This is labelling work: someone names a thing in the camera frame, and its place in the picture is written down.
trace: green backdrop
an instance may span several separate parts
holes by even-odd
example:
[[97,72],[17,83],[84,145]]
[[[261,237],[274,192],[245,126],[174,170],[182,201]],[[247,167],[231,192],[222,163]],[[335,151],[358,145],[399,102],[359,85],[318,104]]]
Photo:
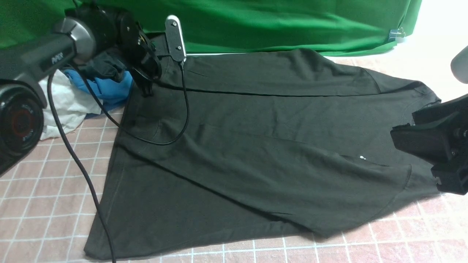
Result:
[[[422,0],[98,0],[131,10],[146,31],[174,14],[188,52],[306,47],[324,55],[390,50],[391,29],[413,32]],[[71,0],[0,0],[0,48],[48,32]]]

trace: black cable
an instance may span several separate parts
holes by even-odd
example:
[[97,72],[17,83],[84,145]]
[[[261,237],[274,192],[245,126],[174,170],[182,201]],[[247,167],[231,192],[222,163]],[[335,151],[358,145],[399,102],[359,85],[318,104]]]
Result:
[[51,107],[51,112],[52,115],[54,116],[55,124],[57,125],[58,131],[60,133],[60,136],[62,137],[62,140],[65,144],[65,147],[67,148],[68,152],[72,156],[73,160],[75,160],[76,164],[80,168],[81,172],[83,173],[83,176],[86,179],[86,182],[88,183],[89,190],[91,191],[91,196],[93,197],[94,204],[96,206],[96,211],[99,217],[99,220],[101,220],[102,227],[104,229],[104,232],[106,233],[107,240],[109,242],[109,248],[110,248],[110,256],[112,258],[112,262],[116,263],[116,257],[114,254],[114,244],[112,243],[112,239],[110,238],[109,230],[107,228],[107,224],[104,221],[104,216],[102,214],[102,211],[99,206],[99,200],[97,199],[96,195],[96,190],[94,189],[93,183],[91,182],[91,178],[89,178],[89,175],[84,168],[83,164],[81,163],[80,159],[78,156],[76,156],[75,151],[73,150],[73,147],[70,145],[70,142],[68,141],[65,132],[63,131],[62,124],[60,122],[59,116],[57,114],[57,110],[55,109],[53,97],[52,97],[52,79],[54,77],[54,74],[51,74],[47,80],[47,97],[49,98],[49,105]]
[[185,130],[187,129],[187,126],[189,125],[189,119],[190,119],[190,108],[189,108],[189,98],[187,96],[187,88],[185,86],[185,71],[184,71],[184,68],[183,68],[183,62],[179,64],[180,66],[180,69],[181,69],[181,72],[182,72],[182,90],[183,90],[183,96],[185,98],[185,107],[187,109],[187,117],[185,119],[185,124],[182,128],[182,130],[180,131],[180,133],[172,140],[172,141],[169,141],[169,142],[164,142],[164,143],[159,143],[159,142],[152,142],[152,141],[149,141],[149,140],[146,140],[146,139],[143,139],[143,138],[140,138],[138,136],[135,136],[133,134],[131,134],[129,131],[127,131],[125,128],[123,128],[122,126],[120,126],[120,124],[114,120],[114,118],[112,118],[112,116],[106,111],[106,109],[104,108],[104,106],[102,105],[102,103],[99,101],[99,99],[97,98],[96,94],[94,93],[93,89],[91,88],[91,86],[89,85],[88,83],[88,80],[86,79],[86,77],[81,73],[81,71],[78,69],[78,67],[74,64],[71,64],[72,68],[80,75],[80,77],[83,79],[83,82],[85,83],[86,85],[86,88],[88,88],[88,91],[89,93],[92,95],[92,97],[94,98],[94,100],[96,101],[96,103],[99,105],[99,107],[101,108],[102,112],[107,116],[107,118],[109,118],[110,121],[113,122],[113,124],[115,124],[120,130],[122,130],[123,132],[127,133],[128,135],[130,135],[131,137],[137,139],[137,140],[140,140],[140,141],[143,141],[143,142],[146,142],[146,143],[149,143],[149,144],[152,144],[152,145],[158,145],[158,146],[166,146],[166,145],[170,145],[170,144],[173,144],[175,143],[178,139],[180,139],[183,135],[183,133],[185,132]]

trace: white grid line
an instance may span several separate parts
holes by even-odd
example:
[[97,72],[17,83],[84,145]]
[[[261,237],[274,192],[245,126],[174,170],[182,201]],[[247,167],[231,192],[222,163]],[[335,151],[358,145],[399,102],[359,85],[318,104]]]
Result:
[[0,220],[13,220],[13,219],[44,219],[44,218],[59,218],[59,217],[69,217],[69,216],[95,216],[95,214],[89,213],[72,213],[72,214],[64,214],[64,215],[52,215],[52,216],[25,216],[25,217],[2,217]]
[[257,255],[255,253],[255,251],[257,251],[257,249],[255,249],[255,239],[252,240],[252,251],[254,252],[254,263],[257,263]]
[[346,237],[344,236],[343,232],[341,232],[341,236],[343,237],[344,249],[346,250],[346,256],[348,257],[348,262],[351,263],[351,256],[350,256],[350,250],[348,248],[348,242],[346,241]]
[[222,249],[223,249],[223,263],[226,263],[226,250],[225,250],[224,243],[223,243]]
[[[80,158],[80,161],[88,161],[88,160],[94,160],[94,159],[110,159],[109,157],[97,157],[97,158]],[[43,162],[44,160],[24,160],[24,161],[21,161],[21,163],[30,163],[30,162]],[[46,161],[49,161],[49,162],[55,162],[55,161],[73,161],[73,158],[68,158],[68,159],[50,159],[50,160],[46,160]]]
[[[106,126],[107,120],[108,120],[108,118],[106,118],[106,120],[104,121],[104,126]],[[103,129],[102,132],[101,132],[101,137],[100,137],[100,139],[99,139],[99,144],[97,145],[96,153],[95,153],[95,155],[94,155],[95,160],[94,160],[93,165],[91,166],[91,169],[90,169],[90,171],[89,171],[90,176],[91,176],[91,174],[92,174],[93,171],[94,171],[94,167],[95,167],[95,165],[96,165],[96,157],[97,157],[97,155],[98,155],[98,153],[99,153],[99,148],[101,147],[101,140],[102,140],[103,137],[104,137],[104,129]],[[85,189],[84,189],[84,192],[86,193],[87,190],[88,190],[88,184],[86,184]],[[86,195],[83,195],[83,198],[81,199],[81,205],[80,205],[79,214],[81,214],[81,211],[83,210],[83,205],[84,205],[84,203],[85,203],[85,200],[86,200]],[[78,218],[77,218],[77,220],[76,220],[76,222],[75,222],[75,226],[74,226],[74,228],[73,228],[73,235],[75,235],[75,233],[76,233],[76,228],[77,228],[77,226],[78,226],[79,221],[80,221],[80,216],[78,216]],[[70,241],[70,245],[68,245],[68,252],[66,253],[66,260],[67,260],[67,261],[68,261],[68,259],[70,258],[70,252],[71,252],[72,247],[73,247],[73,240],[74,240],[74,238],[72,237],[72,240]]]
[[59,198],[59,197],[74,197],[74,196],[90,196],[90,193],[76,193],[76,194],[66,194],[66,195],[53,195],[53,196],[34,196],[34,197],[7,197],[6,200],[11,199],[38,199],[38,198]]
[[[81,123],[80,128],[78,129],[78,134],[76,135],[75,142],[77,142],[77,141],[78,141],[78,138],[80,137],[81,126],[82,126],[82,125],[83,125],[83,123]],[[70,164],[71,164],[71,161],[68,161],[68,164],[67,164],[66,169],[65,169],[65,173],[63,174],[64,178],[62,179],[62,183],[60,184],[60,187],[59,187],[59,190],[58,190],[58,193],[59,193],[59,194],[62,192],[62,187],[63,187],[63,184],[64,184],[64,182],[65,182],[65,176],[66,176],[66,174],[68,173],[68,169],[70,168]],[[54,215],[55,208],[57,207],[58,200],[59,200],[59,197],[57,196],[57,197],[55,198],[54,206],[52,207],[51,216]],[[47,232],[49,231],[49,228],[50,228],[50,226],[51,226],[51,223],[52,223],[52,217],[50,217],[50,218],[49,218],[49,221],[47,222],[47,226],[46,226],[46,228],[45,228],[45,232],[44,232],[43,238],[46,237]],[[37,261],[38,261],[39,256],[41,255],[41,250],[42,250],[42,247],[43,247],[43,246],[44,246],[44,240],[41,241],[41,245],[39,246],[39,251],[38,251],[37,254],[36,254],[36,259],[35,259],[34,262],[37,262]]]
[[411,250],[410,250],[410,245],[408,244],[408,239],[406,238],[406,235],[403,231],[403,228],[400,224],[400,219],[399,217],[396,216],[395,212],[393,212],[393,217],[395,219],[395,222],[396,222],[396,226],[398,227],[398,230],[400,231],[400,235],[402,235],[402,239],[403,239],[403,242],[405,244],[405,248],[406,250],[408,251],[408,255],[409,255],[409,261],[411,263],[414,263],[414,259],[413,259],[413,256],[411,254]]
[[[15,176],[16,176],[16,172],[18,171],[18,164],[14,167],[14,171],[13,171],[13,174],[11,175],[11,178],[14,179]],[[7,197],[7,193],[8,191],[10,190],[10,185],[11,183],[13,182],[13,180],[9,180],[10,182],[8,183],[7,185],[7,188],[5,189],[5,193],[3,193],[3,197],[0,199],[0,207],[1,207],[1,204],[3,203],[3,200],[5,200],[5,198]]]
[[[47,162],[47,157],[49,157],[49,153],[51,152],[51,149],[52,149],[52,145],[49,146],[49,149],[47,150],[47,154],[45,155],[45,159],[43,160],[43,163],[42,163],[42,167],[41,167],[41,170],[39,171],[39,176],[42,174],[43,170],[44,170],[44,167],[45,167],[45,164]],[[34,195],[34,192],[36,191],[36,187],[39,183],[39,176],[37,177],[36,179],[36,182],[34,183],[34,187],[31,191],[31,195]],[[31,199],[29,199],[27,202],[26,202],[26,206],[24,207],[24,211],[23,211],[23,214],[22,214],[22,218],[20,219],[19,223],[18,223],[18,227],[16,228],[16,231],[15,231],[15,234],[13,235],[13,240],[16,239],[16,236],[18,235],[19,231],[20,231],[20,228],[21,228],[21,223],[23,222],[23,218],[24,216],[26,215],[26,212],[28,211],[28,207],[29,207],[29,204],[31,203]],[[11,249],[11,246],[13,245],[13,242],[11,241],[10,244],[8,245],[8,248],[7,248],[7,251],[5,253],[5,255],[3,256],[3,262],[5,262],[7,260],[7,257],[8,257],[8,254],[10,252],[10,249]]]
[[375,249],[377,250],[377,256],[379,257],[379,262],[382,263],[382,256],[380,255],[379,245],[377,244],[377,237],[375,236],[374,230],[372,230],[371,223],[367,223],[369,229],[371,230],[372,240],[375,242]]
[[0,239],[0,242],[35,242],[35,241],[50,241],[50,240],[65,240],[73,237],[87,238],[88,235],[70,235],[60,237],[44,237],[44,238],[27,238],[27,239]]
[[[102,174],[92,174],[93,176],[106,176]],[[62,179],[62,178],[78,178],[83,177],[82,175],[69,175],[69,176],[51,176],[51,177],[40,177],[40,179]],[[0,179],[0,182],[8,182],[8,181],[23,181],[23,180],[35,180],[36,178],[15,178],[15,179]]]
[[312,239],[314,240],[315,258],[317,259],[317,263],[320,263],[319,250],[317,249],[317,240],[315,240],[315,234],[312,234]]
[[286,251],[286,239],[285,239],[284,236],[282,237],[282,239],[283,239],[283,248],[284,248],[284,251],[285,251],[285,261],[286,261],[286,263],[288,263],[288,253]]

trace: crumpled fabric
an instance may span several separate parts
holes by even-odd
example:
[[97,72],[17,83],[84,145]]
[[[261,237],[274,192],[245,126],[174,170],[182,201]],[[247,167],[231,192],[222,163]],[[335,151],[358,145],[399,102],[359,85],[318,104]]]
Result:
[[[47,98],[47,79],[39,82]],[[61,71],[56,71],[52,80],[52,97],[65,134],[70,133],[83,122],[88,113],[100,114],[101,108],[90,94],[79,90]],[[44,129],[41,140],[60,137],[47,98],[47,108],[44,109]]]

